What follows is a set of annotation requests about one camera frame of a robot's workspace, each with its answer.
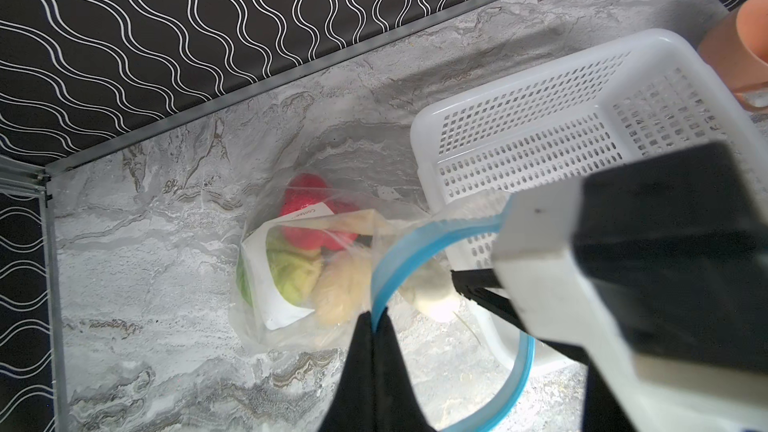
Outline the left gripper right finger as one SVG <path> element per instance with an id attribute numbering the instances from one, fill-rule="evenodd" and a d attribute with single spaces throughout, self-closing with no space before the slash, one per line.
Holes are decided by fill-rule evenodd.
<path id="1" fill-rule="evenodd" d="M 434 431 L 419 407 L 387 310 L 373 335 L 373 371 L 377 431 Z"/>

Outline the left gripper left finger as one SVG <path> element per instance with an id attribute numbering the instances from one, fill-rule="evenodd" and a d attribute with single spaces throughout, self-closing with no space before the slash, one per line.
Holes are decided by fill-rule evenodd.
<path id="1" fill-rule="evenodd" d="M 374 431 L 375 386 L 371 313 L 356 322 L 343 371 L 320 431 Z"/>

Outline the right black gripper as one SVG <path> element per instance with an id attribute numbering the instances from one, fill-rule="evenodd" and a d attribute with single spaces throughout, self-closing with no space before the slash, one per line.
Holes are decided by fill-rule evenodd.
<path id="1" fill-rule="evenodd" d="M 499 289 L 502 287 L 493 269 L 453 270 L 451 277 L 457 290 L 485 288 L 465 289 L 461 290 L 460 293 L 491 314 L 500 317 L 522 332 L 528 333 L 511 302 L 507 298 L 488 290 L 488 288 Z M 590 364 L 587 353 L 581 347 L 548 340 L 543 340 L 542 343 L 573 361 L 583 365 Z M 635 431 L 599 370 L 593 364 L 587 368 L 581 430 L 583 432 Z"/>

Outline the yellow potato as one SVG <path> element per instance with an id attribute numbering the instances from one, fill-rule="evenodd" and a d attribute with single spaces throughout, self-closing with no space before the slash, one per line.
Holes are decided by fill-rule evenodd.
<path id="1" fill-rule="evenodd" d="M 335 253 L 312 291 L 316 320 L 323 326 L 336 326 L 369 310 L 372 273 L 369 248 L 355 247 Z"/>

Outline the green cabbage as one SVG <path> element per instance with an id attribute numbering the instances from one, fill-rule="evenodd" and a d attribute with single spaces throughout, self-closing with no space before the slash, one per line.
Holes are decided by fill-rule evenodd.
<path id="1" fill-rule="evenodd" d="M 245 244 L 236 267 L 235 283 L 243 300 L 253 306 L 244 260 L 253 259 L 258 252 L 266 253 L 273 282 L 280 295 L 293 306 L 308 304 L 323 266 L 320 249 L 305 250 L 290 244 L 280 230 L 271 230 L 265 245 Z"/>

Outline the clear zip top bag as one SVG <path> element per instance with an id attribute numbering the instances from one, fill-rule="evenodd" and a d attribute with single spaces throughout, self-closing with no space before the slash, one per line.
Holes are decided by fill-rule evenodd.
<path id="1" fill-rule="evenodd" d="M 253 352 L 346 347 L 325 431 L 426 431 L 388 314 L 395 296 L 425 314 L 457 307 L 459 243 L 498 233 L 508 193 L 486 190 L 430 215 L 303 173 L 252 202 L 229 310 Z"/>

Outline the red strawberry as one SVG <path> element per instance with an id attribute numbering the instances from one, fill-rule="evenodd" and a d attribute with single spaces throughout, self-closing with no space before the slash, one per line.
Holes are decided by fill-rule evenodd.
<path id="1" fill-rule="evenodd" d="M 324 202 L 328 197 L 328 184 L 315 174 L 302 173 L 295 176 L 283 194 L 280 214 L 287 215 L 311 205 Z"/>
<path id="2" fill-rule="evenodd" d="M 288 203 L 286 202 L 281 207 L 281 216 L 286 216 L 289 213 L 293 213 L 302 210 L 310 205 L 316 205 L 315 203 Z M 359 208 L 353 204 L 340 201 L 332 201 L 330 204 L 330 210 L 335 214 L 358 211 Z M 332 234 L 314 230 L 314 229 L 300 229 L 293 227 L 285 227 L 282 229 L 284 238 L 292 246 L 302 250 L 317 250 L 326 248 L 331 251 L 341 251 L 345 246 L 353 243 L 358 234 L 351 232 L 339 232 L 333 231 Z"/>

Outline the white plastic perforated basket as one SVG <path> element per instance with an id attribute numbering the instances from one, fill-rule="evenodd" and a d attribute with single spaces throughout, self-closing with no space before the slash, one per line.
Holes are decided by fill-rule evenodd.
<path id="1" fill-rule="evenodd" d="M 727 142 L 767 203 L 767 142 L 695 49 L 650 29 L 423 109 L 410 140 L 427 203 L 514 193 L 649 156 Z"/>

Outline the orange ceramic cup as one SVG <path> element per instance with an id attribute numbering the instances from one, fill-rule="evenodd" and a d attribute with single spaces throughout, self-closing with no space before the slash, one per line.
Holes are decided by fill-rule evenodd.
<path id="1" fill-rule="evenodd" d="M 767 0 L 747 0 L 730 12 L 698 53 L 746 110 L 767 113 Z"/>

